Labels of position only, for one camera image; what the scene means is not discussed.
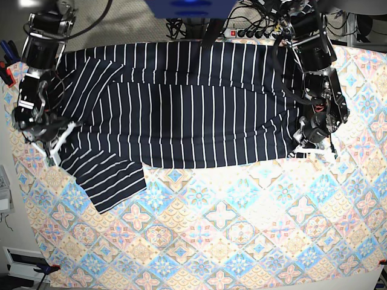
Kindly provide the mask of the navy white striped T-shirt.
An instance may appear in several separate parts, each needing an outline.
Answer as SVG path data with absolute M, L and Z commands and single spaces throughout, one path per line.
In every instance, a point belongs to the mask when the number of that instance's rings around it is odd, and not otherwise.
M 52 93 L 78 121 L 60 148 L 99 213 L 146 187 L 143 166 L 196 169 L 285 158 L 301 107 L 302 74 L 286 48 L 281 71 L 265 45 L 133 43 L 67 53 Z

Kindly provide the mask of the patterned tile tablecloth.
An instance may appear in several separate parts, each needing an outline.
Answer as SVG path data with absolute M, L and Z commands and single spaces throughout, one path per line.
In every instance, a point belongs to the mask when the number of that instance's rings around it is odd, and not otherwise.
M 21 216 L 59 265 L 54 287 L 256 289 L 381 269 L 386 259 L 386 56 L 336 47 L 350 109 L 322 155 L 244 165 L 143 166 L 146 187 L 99 213 L 73 175 L 50 168 L 12 126 L 18 88 L 2 87 Z

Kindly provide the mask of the white device left edge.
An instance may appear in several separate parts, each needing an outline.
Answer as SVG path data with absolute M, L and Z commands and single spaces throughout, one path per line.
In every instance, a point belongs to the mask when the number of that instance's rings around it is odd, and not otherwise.
M 0 210 L 2 214 L 14 213 L 14 205 L 11 195 L 10 181 L 4 169 L 1 165 L 0 168 Z

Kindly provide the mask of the red black clamp upper left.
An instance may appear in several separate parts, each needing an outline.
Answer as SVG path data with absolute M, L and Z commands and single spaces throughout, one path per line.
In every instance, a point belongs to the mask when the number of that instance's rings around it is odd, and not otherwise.
M 1 61 L 1 79 L 2 81 L 11 88 L 16 84 L 15 78 L 11 72 L 10 66 L 19 62 L 21 57 L 18 53 L 15 43 L 10 41 L 1 40 L 1 48 L 4 52 L 4 60 Z

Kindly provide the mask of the white box lower left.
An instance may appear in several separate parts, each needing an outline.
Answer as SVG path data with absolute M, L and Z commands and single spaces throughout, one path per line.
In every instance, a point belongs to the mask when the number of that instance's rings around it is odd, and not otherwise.
M 43 278 L 42 273 L 36 272 L 37 264 L 47 264 L 45 257 L 38 251 L 21 250 L 18 248 L 2 247 L 10 266 L 8 274 L 12 277 L 39 282 Z

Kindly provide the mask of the blue black clamp lower left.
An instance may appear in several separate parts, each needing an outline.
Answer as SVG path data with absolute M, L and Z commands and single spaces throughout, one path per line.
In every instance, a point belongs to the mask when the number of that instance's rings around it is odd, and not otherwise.
M 36 273 L 41 273 L 44 275 L 50 275 L 58 270 L 60 270 L 59 265 L 46 265 L 42 263 L 37 263 L 36 267 L 33 269 Z

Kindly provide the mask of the white power strip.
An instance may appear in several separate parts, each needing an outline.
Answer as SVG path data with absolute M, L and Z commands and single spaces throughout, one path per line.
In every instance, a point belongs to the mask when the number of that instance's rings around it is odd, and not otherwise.
M 226 39 L 247 39 L 247 40 L 275 40 L 279 34 L 278 27 L 267 27 L 266 30 L 263 28 L 226 28 L 223 32 L 223 36 Z

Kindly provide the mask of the black center post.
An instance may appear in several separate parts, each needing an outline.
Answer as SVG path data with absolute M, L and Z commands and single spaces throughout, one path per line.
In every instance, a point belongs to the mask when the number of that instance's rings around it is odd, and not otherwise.
M 222 32 L 226 19 L 210 19 L 207 30 L 202 38 L 201 46 L 209 49 Z

